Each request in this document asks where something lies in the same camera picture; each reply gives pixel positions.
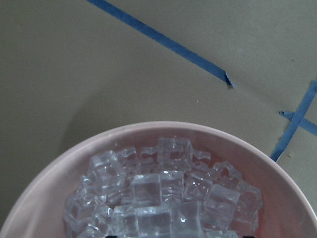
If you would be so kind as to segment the pile of ice cubes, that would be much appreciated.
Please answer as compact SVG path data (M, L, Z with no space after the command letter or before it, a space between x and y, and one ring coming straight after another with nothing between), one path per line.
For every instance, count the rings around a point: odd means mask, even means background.
M242 238L256 234L261 191L187 138L93 156L66 200L69 238Z

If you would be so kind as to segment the pink bowl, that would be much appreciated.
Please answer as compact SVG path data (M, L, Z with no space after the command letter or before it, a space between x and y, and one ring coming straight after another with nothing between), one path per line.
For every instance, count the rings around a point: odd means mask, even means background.
M152 146L160 137L187 137L195 148L230 161L244 179L262 191L259 238L314 238L317 217L290 176L270 157L226 132L203 125L152 121L95 135L51 162L28 185L0 232L3 238L63 238L67 196L86 172L90 157L128 146Z

